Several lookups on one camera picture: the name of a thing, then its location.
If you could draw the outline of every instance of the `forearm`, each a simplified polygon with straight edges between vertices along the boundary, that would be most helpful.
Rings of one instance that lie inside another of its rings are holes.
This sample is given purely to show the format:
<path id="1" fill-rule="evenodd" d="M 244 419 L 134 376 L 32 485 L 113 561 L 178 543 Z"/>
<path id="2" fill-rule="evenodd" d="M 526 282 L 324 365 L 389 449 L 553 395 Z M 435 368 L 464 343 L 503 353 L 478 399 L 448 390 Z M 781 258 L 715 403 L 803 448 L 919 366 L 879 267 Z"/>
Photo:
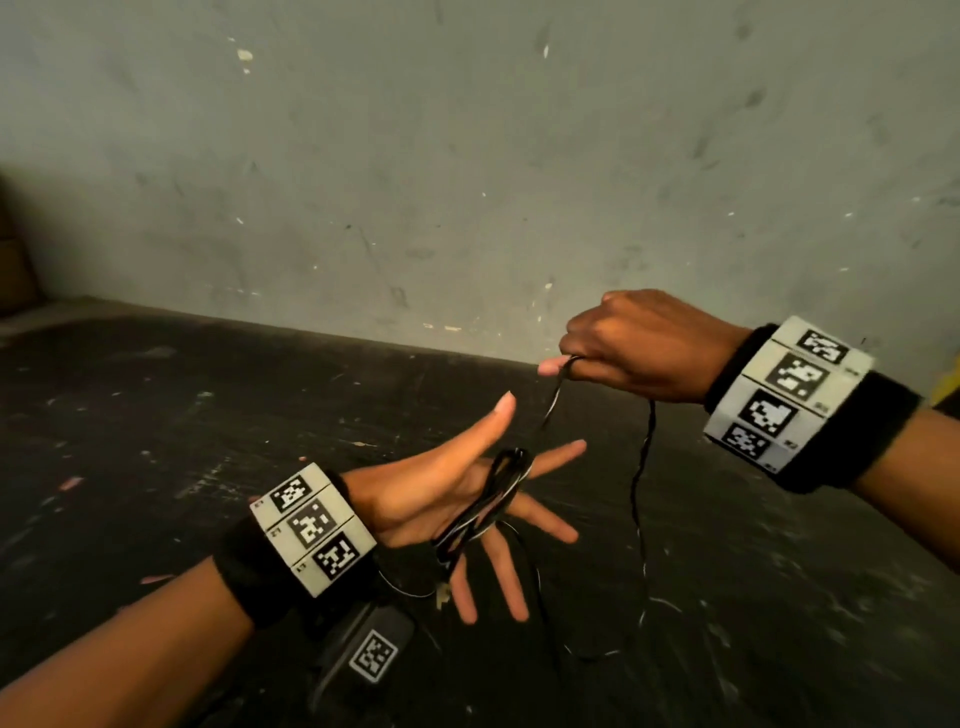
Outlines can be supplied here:
<path id="1" fill-rule="evenodd" d="M 0 725 L 171 725 L 252 631 L 207 559 L 7 686 Z"/>
<path id="2" fill-rule="evenodd" d="M 960 570 L 960 422 L 921 410 L 852 489 Z"/>

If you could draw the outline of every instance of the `right hand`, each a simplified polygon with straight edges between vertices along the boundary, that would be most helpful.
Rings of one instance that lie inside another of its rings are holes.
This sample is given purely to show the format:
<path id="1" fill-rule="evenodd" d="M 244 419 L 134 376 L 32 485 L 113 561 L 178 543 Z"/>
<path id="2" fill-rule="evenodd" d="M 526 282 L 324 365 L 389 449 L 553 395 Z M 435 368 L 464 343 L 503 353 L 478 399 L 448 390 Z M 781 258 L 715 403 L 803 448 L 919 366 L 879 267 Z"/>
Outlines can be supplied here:
<path id="1" fill-rule="evenodd" d="M 560 340 L 565 356 L 538 372 L 555 376 L 566 360 L 571 379 L 587 379 L 651 400 L 703 402 L 710 385 L 750 334 L 655 290 L 611 291 L 574 316 Z"/>

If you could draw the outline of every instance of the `left hand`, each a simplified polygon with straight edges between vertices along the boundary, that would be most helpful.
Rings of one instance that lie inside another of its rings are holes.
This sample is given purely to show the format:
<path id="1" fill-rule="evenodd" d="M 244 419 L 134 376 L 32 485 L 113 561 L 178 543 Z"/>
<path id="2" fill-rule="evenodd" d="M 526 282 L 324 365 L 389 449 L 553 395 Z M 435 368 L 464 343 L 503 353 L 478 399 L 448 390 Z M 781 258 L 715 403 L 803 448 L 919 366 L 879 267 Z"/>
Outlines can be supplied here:
<path id="1" fill-rule="evenodd" d="M 360 519 L 384 546 L 419 544 L 439 536 L 480 494 L 491 460 L 481 458 L 506 431 L 516 411 L 516 399 L 505 394 L 493 411 L 470 429 L 438 448 L 387 465 L 344 474 Z M 577 440 L 538 455 L 529 477 L 557 470 L 583 454 L 587 443 Z M 537 526 L 566 544 L 578 534 L 569 523 L 525 493 L 517 493 L 507 513 Z M 480 537 L 514 619 L 530 617 L 510 547 L 496 526 Z M 462 556 L 450 577 L 450 591 L 460 618 L 477 621 L 477 609 L 467 582 L 467 557 Z"/>

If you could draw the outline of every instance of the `paint splatter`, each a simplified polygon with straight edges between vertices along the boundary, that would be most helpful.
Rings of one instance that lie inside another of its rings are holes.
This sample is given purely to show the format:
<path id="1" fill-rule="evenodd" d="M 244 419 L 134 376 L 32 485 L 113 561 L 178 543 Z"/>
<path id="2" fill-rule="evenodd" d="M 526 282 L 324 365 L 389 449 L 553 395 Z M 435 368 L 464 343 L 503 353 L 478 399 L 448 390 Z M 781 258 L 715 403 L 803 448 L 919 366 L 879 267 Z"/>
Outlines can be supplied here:
<path id="1" fill-rule="evenodd" d="M 60 484 L 60 487 L 57 490 L 59 490 L 61 493 L 66 493 L 67 491 L 72 491 L 74 488 L 76 488 L 78 485 L 80 485 L 83 482 L 84 482 L 83 478 L 81 478 L 79 475 L 74 475 L 73 477 L 69 477 L 66 480 L 64 480 Z"/>
<path id="2" fill-rule="evenodd" d="M 167 579 L 172 579 L 175 576 L 173 573 L 164 573 L 160 576 L 144 576 L 140 579 L 140 583 L 146 586 L 147 584 L 155 584 L 158 581 L 167 581 Z"/>

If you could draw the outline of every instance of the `qr-like code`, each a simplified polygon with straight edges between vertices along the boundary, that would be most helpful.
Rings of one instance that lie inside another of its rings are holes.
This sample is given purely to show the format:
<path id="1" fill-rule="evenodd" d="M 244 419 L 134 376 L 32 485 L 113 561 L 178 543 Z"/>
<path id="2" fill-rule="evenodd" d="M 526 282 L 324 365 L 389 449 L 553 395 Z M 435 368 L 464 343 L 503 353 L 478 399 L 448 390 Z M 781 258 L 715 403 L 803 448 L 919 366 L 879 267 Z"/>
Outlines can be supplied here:
<path id="1" fill-rule="evenodd" d="M 742 410 L 740 419 L 761 432 L 777 437 L 786 429 L 799 409 L 779 397 L 757 389 Z"/>
<path id="2" fill-rule="evenodd" d="M 372 629 L 350 658 L 350 666 L 372 683 L 378 683 L 399 651 L 395 644 Z"/>
<path id="3" fill-rule="evenodd" d="M 737 452 L 746 455 L 751 460 L 757 460 L 767 448 L 770 441 L 762 435 L 751 432 L 746 427 L 734 423 L 730 425 L 723 436 L 723 441 Z"/>
<path id="4" fill-rule="evenodd" d="M 313 489 L 299 475 L 294 475 L 283 485 L 270 493 L 270 500 L 274 502 L 276 510 L 283 513 L 306 496 L 313 493 Z"/>
<path id="5" fill-rule="evenodd" d="M 809 400 L 827 378 L 827 370 L 811 364 L 802 356 L 789 353 L 767 375 L 767 382 L 798 400 Z"/>
<path id="6" fill-rule="evenodd" d="M 833 341 L 812 328 L 806 330 L 797 346 L 831 364 L 839 364 L 850 352 L 849 347 L 845 347 L 839 341 Z"/>
<path id="7" fill-rule="evenodd" d="M 338 533 L 313 555 L 313 560 L 330 581 L 346 571 L 359 558 L 360 553 L 345 533 Z"/>
<path id="8" fill-rule="evenodd" d="M 304 546 L 315 546 L 337 527 L 333 516 L 319 500 L 311 500 L 287 520 Z"/>

